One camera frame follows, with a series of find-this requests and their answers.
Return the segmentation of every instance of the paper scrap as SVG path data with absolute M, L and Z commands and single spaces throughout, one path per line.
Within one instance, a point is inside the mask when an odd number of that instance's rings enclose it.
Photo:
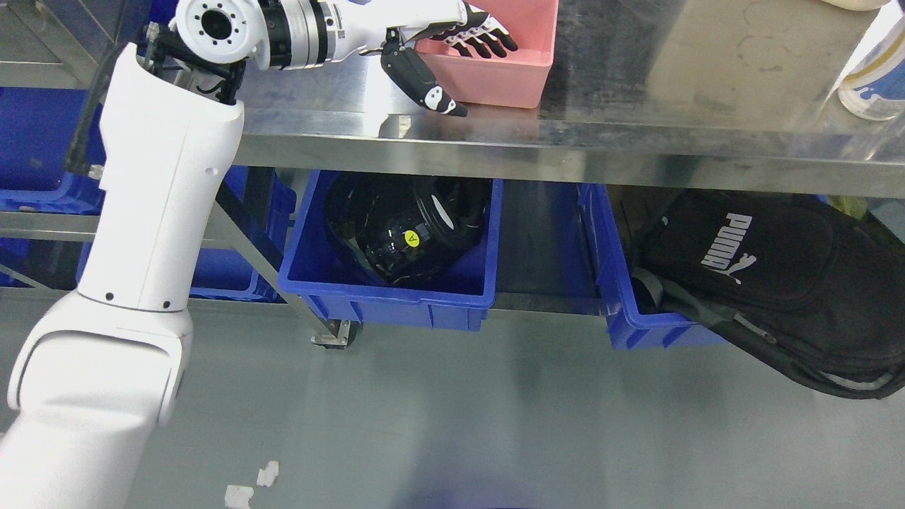
M 248 501 L 254 496 L 254 488 L 250 486 L 233 486 L 226 487 L 226 495 L 224 495 L 224 504 L 229 509 L 252 509 L 248 505 Z
M 280 474 L 280 462 L 268 461 L 267 466 L 258 469 L 258 486 L 273 486 L 273 481 Z

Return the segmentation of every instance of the yellow warning sticker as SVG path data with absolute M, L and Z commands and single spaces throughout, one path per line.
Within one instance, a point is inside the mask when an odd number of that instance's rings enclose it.
M 418 247 L 418 245 L 421 244 L 421 237 L 419 237 L 416 232 L 412 230 L 406 230 L 403 235 L 405 235 L 406 244 L 412 247 Z

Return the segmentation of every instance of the gray floor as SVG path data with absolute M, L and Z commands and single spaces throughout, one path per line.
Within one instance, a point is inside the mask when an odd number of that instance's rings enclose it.
M 0 377 L 47 303 L 0 302 Z M 295 321 L 195 314 L 173 422 L 128 507 L 901 509 L 905 391 L 848 401 L 730 346 L 616 352 L 600 320 L 481 333 L 368 326 L 349 351 Z M 12 413 L 0 410 L 0 427 Z

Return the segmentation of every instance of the puma logo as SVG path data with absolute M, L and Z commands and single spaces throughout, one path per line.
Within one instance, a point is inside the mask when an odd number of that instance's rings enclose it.
M 741 284 L 741 281 L 733 274 L 749 268 L 757 261 L 757 257 L 744 253 L 734 264 L 732 258 L 735 257 L 742 241 L 745 240 L 753 218 L 731 213 L 726 214 L 726 218 L 729 220 L 729 225 L 719 229 L 717 237 L 713 239 L 713 244 L 710 245 L 710 249 L 700 264 L 717 274 L 731 277 L 736 284 Z
M 748 254 L 748 253 L 744 253 L 744 254 L 741 256 L 741 258 L 739 258 L 738 261 L 735 262 L 734 264 L 730 265 L 728 269 L 726 269 L 726 270 L 719 270 L 719 269 L 712 269 L 712 268 L 710 268 L 710 270 L 713 271 L 713 272 L 715 272 L 715 273 L 717 273 L 717 274 L 725 274 L 725 275 L 731 277 L 732 279 L 734 279 L 735 282 L 736 282 L 736 284 L 741 284 L 741 281 L 740 281 L 736 276 L 734 276 L 733 274 L 736 273 L 736 272 L 738 272 L 738 271 L 740 271 L 740 270 L 742 270 L 742 269 L 747 269 L 747 268 L 749 268 L 749 267 L 750 267 L 751 265 L 753 265 L 756 261 L 757 261 L 757 257 L 756 257 L 756 256 L 752 256 L 752 255 L 750 255 L 750 254 Z

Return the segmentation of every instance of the cable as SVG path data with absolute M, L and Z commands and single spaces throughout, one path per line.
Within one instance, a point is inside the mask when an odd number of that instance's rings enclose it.
M 98 70 L 91 79 L 88 97 L 85 99 L 85 104 L 81 107 L 79 124 L 76 126 L 75 133 L 72 134 L 72 141 L 70 141 L 69 149 L 66 151 L 66 159 L 62 163 L 62 167 L 66 171 L 85 176 L 88 175 L 88 171 L 91 169 L 91 165 L 88 164 L 89 129 L 91 128 L 91 122 L 94 121 L 94 114 L 98 109 L 100 97 L 110 86 L 113 67 L 125 47 L 126 43 L 116 43 L 110 47 L 104 53 Z

